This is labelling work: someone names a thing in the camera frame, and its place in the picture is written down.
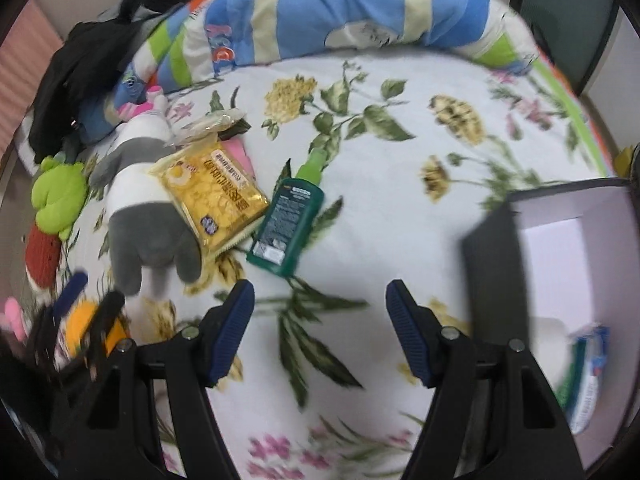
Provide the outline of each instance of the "light green bottle cap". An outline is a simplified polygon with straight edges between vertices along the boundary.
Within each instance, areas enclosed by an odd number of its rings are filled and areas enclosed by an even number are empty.
[[[300,166],[296,178],[311,182],[315,186],[322,180],[322,167],[327,159],[327,152],[322,148],[314,148],[309,153],[306,162]]]

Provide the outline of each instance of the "green plush toy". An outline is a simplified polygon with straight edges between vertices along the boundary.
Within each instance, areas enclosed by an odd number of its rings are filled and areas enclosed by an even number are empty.
[[[46,157],[40,164],[43,173],[31,189],[31,205],[37,211],[36,225],[43,233],[57,234],[67,240],[80,215],[87,194],[84,164],[62,164]]]

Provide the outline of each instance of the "green spray bottle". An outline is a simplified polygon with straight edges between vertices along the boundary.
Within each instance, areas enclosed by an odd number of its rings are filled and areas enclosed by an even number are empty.
[[[298,257],[324,200],[318,184],[326,159],[325,150],[314,148],[296,177],[282,181],[246,256],[249,263],[277,276],[291,276],[296,270]]]

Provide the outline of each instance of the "yellow snack bag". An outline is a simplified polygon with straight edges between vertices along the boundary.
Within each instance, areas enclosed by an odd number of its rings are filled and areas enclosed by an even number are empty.
[[[215,137],[158,160],[149,173],[174,197],[200,241],[203,259],[214,258],[246,238],[269,205]]]

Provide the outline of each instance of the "bed sheet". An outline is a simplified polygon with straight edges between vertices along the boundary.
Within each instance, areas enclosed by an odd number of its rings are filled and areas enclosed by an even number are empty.
[[[398,478],[432,392],[411,375],[385,305],[402,278],[443,324],[468,333],[458,242],[515,189],[611,174],[597,134],[543,61],[515,77],[416,48],[337,52],[239,68],[172,96],[175,127],[235,101],[258,186],[271,195],[310,143],[330,153],[324,206],[295,276],[229,250],[185,286],[145,269],[125,314],[139,343],[171,337],[220,304],[239,278],[256,307],[231,371],[208,390],[243,479]],[[86,154],[86,172],[113,136]],[[88,271],[86,296],[112,285],[104,191],[63,248],[60,281]],[[184,474],[166,395],[167,467]]]

